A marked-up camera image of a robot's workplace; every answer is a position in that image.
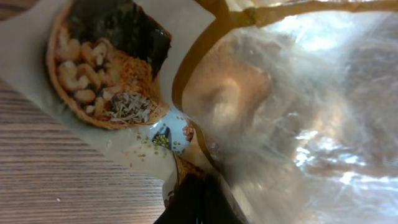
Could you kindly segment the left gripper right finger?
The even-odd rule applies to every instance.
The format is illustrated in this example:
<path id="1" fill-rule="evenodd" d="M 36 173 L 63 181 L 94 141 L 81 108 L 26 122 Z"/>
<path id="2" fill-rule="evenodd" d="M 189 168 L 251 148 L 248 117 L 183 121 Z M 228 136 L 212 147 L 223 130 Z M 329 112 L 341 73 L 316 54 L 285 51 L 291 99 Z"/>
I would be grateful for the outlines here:
<path id="1" fill-rule="evenodd" d="M 205 193 L 203 196 L 204 224 L 243 224 L 234 214 L 220 184 L 212 175 L 205 178 Z"/>

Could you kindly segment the snack packet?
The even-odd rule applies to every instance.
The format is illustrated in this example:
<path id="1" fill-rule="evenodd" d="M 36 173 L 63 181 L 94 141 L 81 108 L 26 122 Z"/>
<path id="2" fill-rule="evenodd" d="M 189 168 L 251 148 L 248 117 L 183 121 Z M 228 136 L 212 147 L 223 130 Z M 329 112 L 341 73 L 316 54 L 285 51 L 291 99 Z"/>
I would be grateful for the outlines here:
<path id="1" fill-rule="evenodd" d="M 397 222 L 396 1 L 40 1 L 1 76 L 165 198 L 204 171 L 244 223 Z"/>

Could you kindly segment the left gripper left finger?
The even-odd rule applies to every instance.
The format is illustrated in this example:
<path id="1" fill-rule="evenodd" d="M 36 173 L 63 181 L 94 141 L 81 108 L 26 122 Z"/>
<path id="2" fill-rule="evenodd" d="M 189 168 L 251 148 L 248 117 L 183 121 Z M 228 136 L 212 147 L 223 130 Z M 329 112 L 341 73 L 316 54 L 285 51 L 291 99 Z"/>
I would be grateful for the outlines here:
<path id="1" fill-rule="evenodd" d="M 169 206 L 154 224 L 196 224 L 202 180 L 187 174 Z"/>

